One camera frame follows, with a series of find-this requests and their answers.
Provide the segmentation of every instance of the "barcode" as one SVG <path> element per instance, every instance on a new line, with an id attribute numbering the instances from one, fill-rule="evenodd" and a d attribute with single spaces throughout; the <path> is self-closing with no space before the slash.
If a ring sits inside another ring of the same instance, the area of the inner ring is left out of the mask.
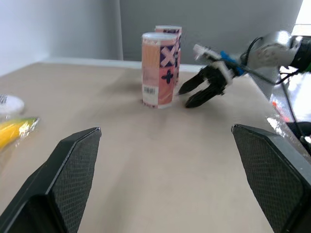
<path id="1" fill-rule="evenodd" d="M 150 87 L 144 87 L 144 92 L 148 93 L 148 94 L 152 94 L 154 95 L 156 93 L 156 90 L 154 88 L 150 88 Z"/>

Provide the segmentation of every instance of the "pink can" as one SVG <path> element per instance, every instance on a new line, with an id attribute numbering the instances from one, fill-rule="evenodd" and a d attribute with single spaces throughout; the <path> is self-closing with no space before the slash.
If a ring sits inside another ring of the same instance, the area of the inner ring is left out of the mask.
<path id="1" fill-rule="evenodd" d="M 176 62 L 175 62 L 175 71 L 174 71 L 174 85 L 177 85 L 179 82 L 179 67 L 180 67 L 180 57 L 181 57 L 180 40 L 181 40 L 182 27 L 170 26 L 170 25 L 159 25 L 155 27 L 155 31 L 158 33 L 171 33 L 177 36 L 176 49 L 175 49 Z"/>
<path id="2" fill-rule="evenodd" d="M 153 108 L 171 106 L 174 89 L 177 36 L 168 33 L 142 35 L 142 101 Z"/>

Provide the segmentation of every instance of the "white wall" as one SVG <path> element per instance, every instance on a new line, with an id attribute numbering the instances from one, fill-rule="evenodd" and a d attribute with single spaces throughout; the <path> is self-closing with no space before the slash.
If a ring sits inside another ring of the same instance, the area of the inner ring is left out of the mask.
<path id="1" fill-rule="evenodd" d="M 182 63 L 194 63 L 195 43 L 241 52 L 258 36 L 292 31 L 302 0 L 121 0 L 123 55 L 141 60 L 141 35 L 155 25 L 183 27 Z"/>
<path id="2" fill-rule="evenodd" d="M 48 56 L 121 59 L 118 0 L 1 0 L 0 76 Z"/>

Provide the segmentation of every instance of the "cardboard surface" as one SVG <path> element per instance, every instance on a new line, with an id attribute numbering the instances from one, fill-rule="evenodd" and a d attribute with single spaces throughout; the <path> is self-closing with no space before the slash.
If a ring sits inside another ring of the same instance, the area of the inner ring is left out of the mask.
<path id="1" fill-rule="evenodd" d="M 181 83 L 193 73 L 181 72 Z M 59 140 L 91 127 L 102 138 L 79 232 L 272 233 L 248 186 L 231 126 L 292 135 L 247 77 L 195 109 L 141 103 L 141 70 L 35 64 L 0 79 L 0 93 L 39 116 L 36 132 L 5 155 L 0 213 Z"/>

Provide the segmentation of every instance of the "robotic arm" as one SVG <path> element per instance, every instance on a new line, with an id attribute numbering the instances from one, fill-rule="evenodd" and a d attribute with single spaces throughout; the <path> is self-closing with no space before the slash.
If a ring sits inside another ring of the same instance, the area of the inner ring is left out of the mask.
<path id="1" fill-rule="evenodd" d="M 208 81 L 209 86 L 191 96 L 186 103 L 187 108 L 198 107 L 216 95 L 223 95 L 225 88 L 232 84 L 234 78 L 260 67 L 292 66 L 297 68 L 298 72 L 311 70 L 311 40 L 294 38 L 285 31 L 255 39 L 248 50 L 237 59 L 231 58 L 223 51 L 218 54 L 199 45 L 195 45 L 193 50 L 196 59 L 204 58 L 208 66 L 185 82 L 179 94 L 194 90 L 204 81 Z"/>

